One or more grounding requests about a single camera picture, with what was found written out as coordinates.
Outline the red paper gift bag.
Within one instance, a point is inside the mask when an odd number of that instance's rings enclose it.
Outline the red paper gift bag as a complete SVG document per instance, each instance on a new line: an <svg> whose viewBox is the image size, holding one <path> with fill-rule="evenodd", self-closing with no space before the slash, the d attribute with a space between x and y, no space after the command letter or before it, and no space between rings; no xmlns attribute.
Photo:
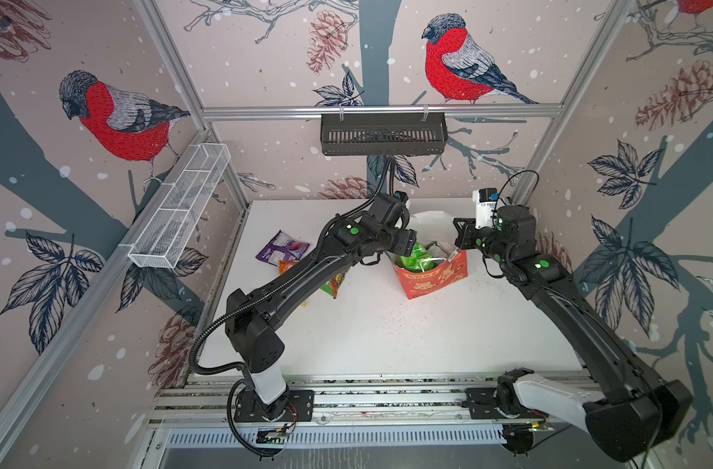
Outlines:
<svg viewBox="0 0 713 469"><path fill-rule="evenodd" d="M393 271L409 300L436 293L469 275L467 253L455 246L457 232L453 227L453 216L444 211L425 211L412 215L409 227L417 232L417 242L422 246L428 247L437 242L447 255L436 269L420 274L397 267L395 260L398 256L389 255Z"/></svg>

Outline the green snack packet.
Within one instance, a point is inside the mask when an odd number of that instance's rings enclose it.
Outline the green snack packet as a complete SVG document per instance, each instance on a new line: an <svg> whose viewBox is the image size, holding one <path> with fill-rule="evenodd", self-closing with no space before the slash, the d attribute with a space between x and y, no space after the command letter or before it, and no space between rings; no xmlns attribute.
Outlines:
<svg viewBox="0 0 713 469"><path fill-rule="evenodd" d="M332 279L329 279L325 285L323 285L320 289L323 290L325 293L330 295L333 299L336 299L338 297L338 292L339 289L346 277L346 273L342 272Z"/></svg>

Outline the purple snack packet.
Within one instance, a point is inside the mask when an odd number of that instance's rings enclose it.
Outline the purple snack packet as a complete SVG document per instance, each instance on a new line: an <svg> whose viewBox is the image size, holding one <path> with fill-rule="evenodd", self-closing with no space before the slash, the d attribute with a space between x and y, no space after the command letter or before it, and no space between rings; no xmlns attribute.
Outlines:
<svg viewBox="0 0 713 469"><path fill-rule="evenodd" d="M289 234L279 231L256 255L256 259L278 267L281 261L301 260L310 247L309 242L295 240Z"/></svg>

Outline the orange snack packet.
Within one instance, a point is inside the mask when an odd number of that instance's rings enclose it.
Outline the orange snack packet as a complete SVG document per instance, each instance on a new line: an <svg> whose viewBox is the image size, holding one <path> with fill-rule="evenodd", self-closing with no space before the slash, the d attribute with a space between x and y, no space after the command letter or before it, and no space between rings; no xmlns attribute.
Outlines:
<svg viewBox="0 0 713 469"><path fill-rule="evenodd" d="M278 262L278 273L280 275L285 274L287 271L291 270L298 264L297 260L280 260Z"/></svg>

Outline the bright green chips bag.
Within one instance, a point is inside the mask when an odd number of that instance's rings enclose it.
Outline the bright green chips bag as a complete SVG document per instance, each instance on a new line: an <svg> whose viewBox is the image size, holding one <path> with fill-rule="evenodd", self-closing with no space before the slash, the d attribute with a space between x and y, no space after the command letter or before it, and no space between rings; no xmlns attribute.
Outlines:
<svg viewBox="0 0 713 469"><path fill-rule="evenodd" d="M436 269L446 258L447 255L437 242L432 242L428 247L417 242L409 256L397 257L395 265L414 274L428 273Z"/></svg>

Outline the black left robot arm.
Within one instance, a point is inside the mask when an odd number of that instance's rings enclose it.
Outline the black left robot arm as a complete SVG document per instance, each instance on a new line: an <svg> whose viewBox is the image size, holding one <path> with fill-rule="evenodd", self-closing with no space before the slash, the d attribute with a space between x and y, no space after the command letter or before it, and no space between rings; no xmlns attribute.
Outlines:
<svg viewBox="0 0 713 469"><path fill-rule="evenodd" d="M235 291L227 299L225 334L246 365L259 404L284 404L288 393L279 359L285 350L278 328L327 281L357 264L372 266L386 254L406 255L417 241L408 227L405 192L379 193L358 210L334 216L317 244L279 277L249 294Z"/></svg>

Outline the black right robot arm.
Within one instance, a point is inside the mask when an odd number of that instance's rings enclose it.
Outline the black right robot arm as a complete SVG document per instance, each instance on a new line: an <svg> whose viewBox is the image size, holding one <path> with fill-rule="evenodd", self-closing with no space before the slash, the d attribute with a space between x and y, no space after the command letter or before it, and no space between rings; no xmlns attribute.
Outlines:
<svg viewBox="0 0 713 469"><path fill-rule="evenodd" d="M487 225L456 218L455 245L492 260L559 329L599 385L590 392L514 369L497 379L496 406L504 416L542 412L590 435L610 458L627 462L679 431L693 396L681 381L667 381L640 359L579 295L572 275L535 245L536 221L521 205L504 206Z"/></svg>

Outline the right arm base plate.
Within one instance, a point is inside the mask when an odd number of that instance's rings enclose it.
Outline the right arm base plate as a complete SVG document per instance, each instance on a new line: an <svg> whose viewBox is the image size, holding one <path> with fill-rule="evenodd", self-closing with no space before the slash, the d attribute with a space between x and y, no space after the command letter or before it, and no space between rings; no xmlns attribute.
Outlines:
<svg viewBox="0 0 713 469"><path fill-rule="evenodd" d="M538 417L547 420L548 414L540 412L540 410L526 408L516 394L515 383L522 377L533 373L532 369L519 367L500 375L494 388L467 388L465 390L466 400L462 406L470 411L471 419Z"/></svg>

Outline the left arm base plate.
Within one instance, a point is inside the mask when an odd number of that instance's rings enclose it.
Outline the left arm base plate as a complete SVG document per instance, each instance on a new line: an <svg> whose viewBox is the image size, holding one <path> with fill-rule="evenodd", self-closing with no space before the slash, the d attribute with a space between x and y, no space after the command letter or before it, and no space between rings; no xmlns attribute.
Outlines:
<svg viewBox="0 0 713 469"><path fill-rule="evenodd" d="M251 390L240 391L231 401L235 423L310 422L315 408L311 390L288 390L271 404L264 404Z"/></svg>

